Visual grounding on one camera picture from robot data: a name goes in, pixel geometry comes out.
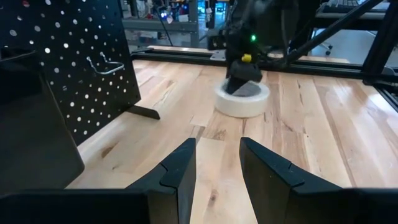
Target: masking tape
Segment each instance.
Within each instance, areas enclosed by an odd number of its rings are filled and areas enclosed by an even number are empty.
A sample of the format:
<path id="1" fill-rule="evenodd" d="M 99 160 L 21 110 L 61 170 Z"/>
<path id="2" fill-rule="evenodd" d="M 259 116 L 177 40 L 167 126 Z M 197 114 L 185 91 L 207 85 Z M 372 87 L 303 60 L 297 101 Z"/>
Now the masking tape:
<path id="1" fill-rule="evenodd" d="M 233 95 L 225 92 L 225 80 L 215 88 L 216 109 L 235 118 L 250 118 L 263 114 L 269 89 L 262 83 L 247 82 Z"/>

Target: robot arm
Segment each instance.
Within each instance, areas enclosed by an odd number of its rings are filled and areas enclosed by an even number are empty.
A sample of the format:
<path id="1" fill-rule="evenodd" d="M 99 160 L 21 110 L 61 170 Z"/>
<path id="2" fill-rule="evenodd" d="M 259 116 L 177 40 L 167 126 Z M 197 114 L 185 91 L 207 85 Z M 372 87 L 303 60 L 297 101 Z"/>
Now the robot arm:
<path id="1" fill-rule="evenodd" d="M 208 35 L 209 50 L 226 49 L 227 93 L 233 94 L 248 81 L 261 81 L 257 63 L 264 48 L 283 48 L 287 54 L 298 8 L 297 0 L 234 1 L 225 28 Z"/>

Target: wooden table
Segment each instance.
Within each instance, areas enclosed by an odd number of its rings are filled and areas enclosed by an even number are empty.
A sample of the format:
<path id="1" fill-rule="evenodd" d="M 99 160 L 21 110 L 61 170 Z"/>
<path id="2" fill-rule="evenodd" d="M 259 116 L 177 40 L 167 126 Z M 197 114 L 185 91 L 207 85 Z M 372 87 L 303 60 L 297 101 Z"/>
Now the wooden table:
<path id="1" fill-rule="evenodd" d="M 139 105 L 162 119 L 124 113 L 113 120 L 78 147 L 86 169 L 70 188 L 124 188 L 195 137 L 191 223 L 256 223 L 239 162 L 242 136 L 342 187 L 398 187 L 398 114 L 359 80 L 263 72 L 266 112 L 237 119 L 214 109 L 225 68 L 133 63 Z"/>

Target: black pegboard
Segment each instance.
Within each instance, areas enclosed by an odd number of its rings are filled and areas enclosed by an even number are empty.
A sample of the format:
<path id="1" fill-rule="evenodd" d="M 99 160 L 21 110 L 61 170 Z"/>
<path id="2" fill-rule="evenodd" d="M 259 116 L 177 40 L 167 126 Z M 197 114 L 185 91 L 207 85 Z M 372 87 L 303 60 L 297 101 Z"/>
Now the black pegboard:
<path id="1" fill-rule="evenodd" d="M 118 0 L 0 1 L 0 46 L 38 52 L 77 145 L 140 100 L 120 13 Z M 124 70 L 96 74 L 87 57 L 114 68 L 100 52 Z"/>

